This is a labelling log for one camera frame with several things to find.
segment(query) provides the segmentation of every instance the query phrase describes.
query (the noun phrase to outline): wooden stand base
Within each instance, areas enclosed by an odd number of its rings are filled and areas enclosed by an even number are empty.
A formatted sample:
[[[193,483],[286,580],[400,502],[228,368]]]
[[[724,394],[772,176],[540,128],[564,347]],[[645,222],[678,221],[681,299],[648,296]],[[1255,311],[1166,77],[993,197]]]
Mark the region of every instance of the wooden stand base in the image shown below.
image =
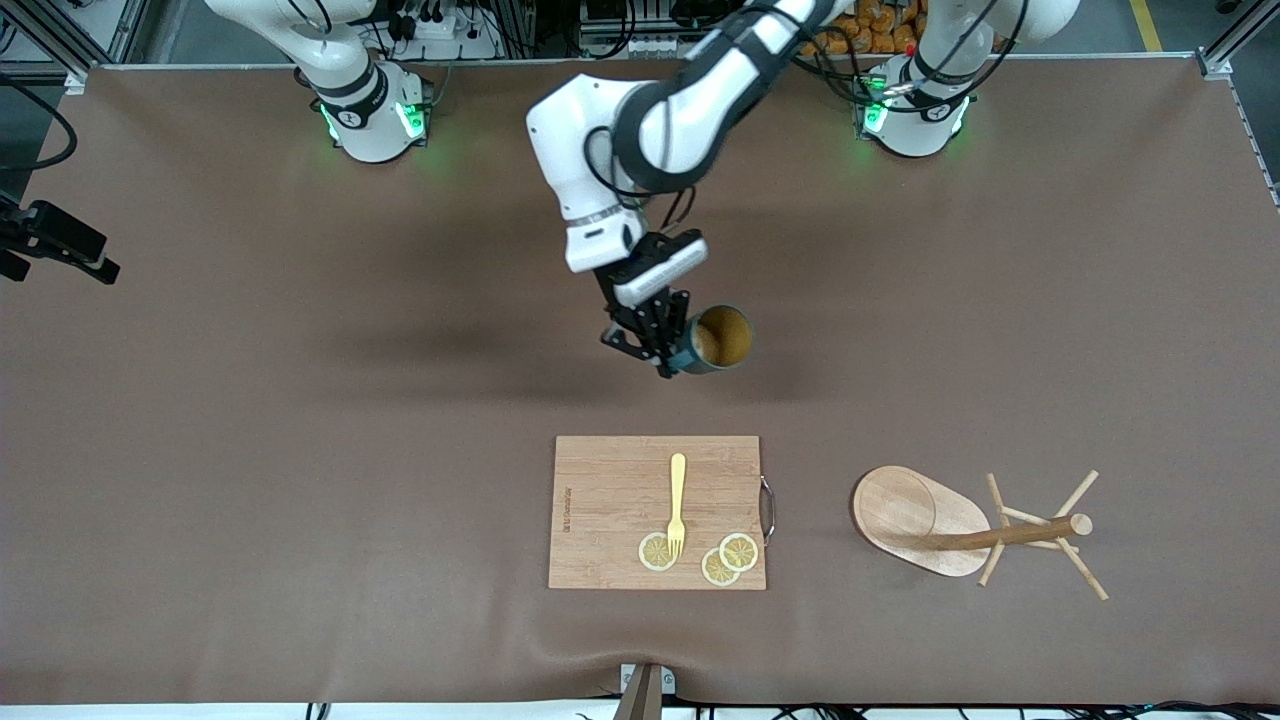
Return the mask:
[[[972,500],[908,468],[867,473],[854,489],[850,514],[872,544],[940,575],[977,573],[991,555],[989,547],[940,547],[940,536],[980,533],[991,523]]]

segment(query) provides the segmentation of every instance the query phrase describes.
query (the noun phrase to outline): brown table surface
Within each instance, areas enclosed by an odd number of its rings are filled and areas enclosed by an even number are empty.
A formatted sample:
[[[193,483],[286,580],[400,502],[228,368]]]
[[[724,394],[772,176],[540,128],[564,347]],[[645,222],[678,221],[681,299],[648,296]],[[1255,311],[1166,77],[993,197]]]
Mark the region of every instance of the brown table surface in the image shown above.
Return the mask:
[[[1225,83],[1010,61],[908,161],[788,72],[690,218],[694,305],[754,356],[664,382],[596,342],[525,137],[585,69],[458,69],[383,167],[283,70],[63,102],[28,200],[123,272],[3,287],[5,701],[573,697],[636,660],[717,702],[1280,701],[1280,218]],[[767,592],[547,589],[557,434],[719,433],[763,438]],[[877,551],[847,497],[886,464],[988,514],[988,471],[1052,512],[1096,468],[1114,600],[1047,551],[987,589]]]

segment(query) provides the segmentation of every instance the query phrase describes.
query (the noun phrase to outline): wooden mug tree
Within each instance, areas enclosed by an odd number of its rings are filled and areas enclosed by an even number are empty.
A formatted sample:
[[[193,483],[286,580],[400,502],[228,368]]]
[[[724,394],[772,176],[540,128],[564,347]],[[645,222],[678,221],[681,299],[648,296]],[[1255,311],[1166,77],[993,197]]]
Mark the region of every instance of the wooden mug tree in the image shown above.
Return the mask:
[[[1096,479],[1098,474],[1089,471],[1057,512],[1044,519],[1005,505],[996,477],[988,474],[987,486],[1000,518],[1000,527],[993,529],[969,498],[914,470],[890,465],[863,477],[850,511],[872,544],[925,570],[959,578],[982,568],[978,584],[986,587],[1005,547],[1028,544],[1066,555],[1098,600],[1107,600],[1102,584],[1080,560],[1079,548],[1068,541],[1093,532],[1089,516],[1071,510]]]

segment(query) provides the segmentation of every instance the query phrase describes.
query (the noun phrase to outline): wooden peg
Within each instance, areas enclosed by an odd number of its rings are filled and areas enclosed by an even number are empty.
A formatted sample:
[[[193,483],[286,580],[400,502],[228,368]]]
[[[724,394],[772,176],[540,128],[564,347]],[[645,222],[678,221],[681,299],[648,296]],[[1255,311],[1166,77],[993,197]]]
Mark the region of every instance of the wooden peg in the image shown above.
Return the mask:
[[[1066,502],[1064,502],[1062,506],[1057,509],[1057,512],[1055,512],[1053,516],[1061,518],[1062,515],[1070,512],[1071,509],[1075,507],[1075,503],[1080,501],[1080,496],[1084,495],[1084,491],[1089,489],[1089,486],[1092,486],[1093,480],[1096,479],[1098,479],[1098,471],[1089,470],[1089,474],[1085,475],[1083,480],[1080,480],[1080,484],[1075,488],[1075,492],[1071,493],[1071,497],[1066,498]]]
[[[1000,562],[1000,556],[1004,552],[1005,552],[1005,543],[997,542],[996,547],[991,550],[991,555],[987,556],[987,566],[982,569],[982,577],[978,578],[979,585],[987,587],[987,580],[989,580],[991,574],[996,571],[996,562]]]
[[[1092,532],[1093,521],[1089,520],[1089,516],[1076,514],[1069,518],[1055,518],[1043,527],[1011,525],[1009,528],[997,528],[963,536],[934,536],[931,538],[931,544],[940,550],[977,550],[980,547],[995,547],[997,543],[1015,544],[1032,541],[1050,541],[1071,536],[1087,536]]]
[[[1107,591],[1102,589],[1102,583],[1100,583],[1098,579],[1093,577],[1093,573],[1091,573],[1088,566],[1084,565],[1084,561],[1080,560],[1080,555],[1075,552],[1075,548],[1068,544],[1065,538],[1057,538],[1056,542],[1057,546],[1062,548],[1062,552],[1065,552],[1066,556],[1071,559],[1071,565],[1075,565],[1075,569],[1079,570],[1082,575],[1084,575],[1084,582],[1089,583],[1089,587],[1093,588],[1094,593],[1097,593],[1098,600],[1110,600],[1111,596],[1107,594]]]
[[[1023,512],[1021,510],[1014,510],[1012,507],[1005,506],[1001,511],[1015,520],[1021,520],[1023,523],[1030,523],[1033,525],[1048,525],[1048,520],[1032,515],[1030,512]]]
[[[995,473],[987,473],[987,487],[991,488],[991,498],[996,501],[996,514],[1000,515],[1000,527],[1001,528],[1007,528],[1009,527],[1009,518],[1005,516],[1005,501],[1001,500],[1001,497],[1000,497],[1000,486],[996,484],[996,474]],[[995,565],[996,565],[995,562],[991,562],[992,568]],[[978,584],[979,585],[987,584],[987,575],[989,575],[989,574],[991,574],[989,571],[984,573],[982,580]]]
[[[1057,543],[1056,543],[1056,542],[1048,542],[1048,541],[1032,541],[1032,542],[1028,542],[1028,543],[1023,543],[1023,544],[1025,544],[1027,547],[1041,547],[1041,548],[1044,548],[1044,550],[1052,550],[1053,552],[1062,552],[1062,548],[1061,548],[1061,547],[1057,547]],[[1079,550],[1080,550],[1080,548],[1078,548],[1078,547],[1075,547],[1075,546],[1071,546],[1071,550],[1074,550],[1074,551],[1079,552]]]

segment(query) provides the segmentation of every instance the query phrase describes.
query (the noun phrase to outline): wooden cutting board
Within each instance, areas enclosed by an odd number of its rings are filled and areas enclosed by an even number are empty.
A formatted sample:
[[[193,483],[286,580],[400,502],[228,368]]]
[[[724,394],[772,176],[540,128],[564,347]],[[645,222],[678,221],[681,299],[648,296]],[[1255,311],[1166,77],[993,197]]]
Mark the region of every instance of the wooden cutting board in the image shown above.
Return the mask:
[[[685,551],[666,571],[640,562],[640,542],[671,520],[671,456],[684,452]],[[754,568],[724,588],[709,583],[703,556],[731,533],[760,548]],[[548,587],[646,591],[763,591],[760,438],[556,438]]]

